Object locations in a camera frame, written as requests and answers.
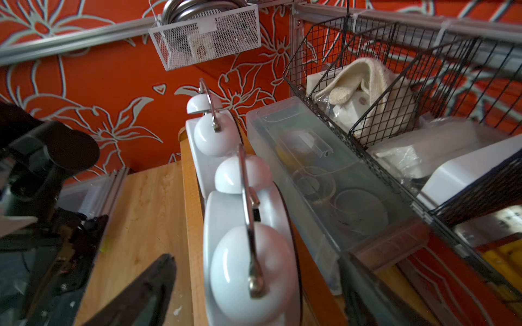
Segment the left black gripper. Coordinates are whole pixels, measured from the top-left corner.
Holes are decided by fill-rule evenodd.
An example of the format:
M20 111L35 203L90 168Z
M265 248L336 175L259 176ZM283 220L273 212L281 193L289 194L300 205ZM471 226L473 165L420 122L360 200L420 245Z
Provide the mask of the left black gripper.
M1 237L1 324L41 325L86 285L109 221L58 208Z

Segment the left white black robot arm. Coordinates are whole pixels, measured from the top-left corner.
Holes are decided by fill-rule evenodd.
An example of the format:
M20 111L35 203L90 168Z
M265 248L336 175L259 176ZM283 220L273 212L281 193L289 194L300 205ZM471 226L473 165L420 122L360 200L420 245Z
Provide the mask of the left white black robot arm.
M1 104L1 159L13 161L1 191L2 324L43 325L62 295L85 285L108 217L88 218L58 200L99 156L88 134Z

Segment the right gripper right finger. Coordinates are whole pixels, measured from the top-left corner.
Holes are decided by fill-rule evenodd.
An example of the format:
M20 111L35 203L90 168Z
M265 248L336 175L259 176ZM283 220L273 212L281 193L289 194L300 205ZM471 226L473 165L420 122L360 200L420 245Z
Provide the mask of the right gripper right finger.
M342 253L338 267L350 325L430 324L352 253Z

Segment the white twin-bell clock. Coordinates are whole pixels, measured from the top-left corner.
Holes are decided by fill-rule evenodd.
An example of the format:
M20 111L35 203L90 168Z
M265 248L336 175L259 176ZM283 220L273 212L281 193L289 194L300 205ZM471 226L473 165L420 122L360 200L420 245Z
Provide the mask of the white twin-bell clock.
M186 121L186 132L203 199L216 190L215 175L219 165L242 142L237 123L221 100L212 95L206 81L199 80L198 94L187 103L190 115L199 118Z
M217 168L203 231L210 325L300 325L299 257L268 164L238 145Z

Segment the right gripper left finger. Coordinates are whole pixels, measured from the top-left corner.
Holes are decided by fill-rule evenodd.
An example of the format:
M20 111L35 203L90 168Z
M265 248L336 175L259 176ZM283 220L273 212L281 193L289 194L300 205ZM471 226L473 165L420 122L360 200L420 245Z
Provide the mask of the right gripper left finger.
M175 258L164 253L86 325L162 325L175 286Z

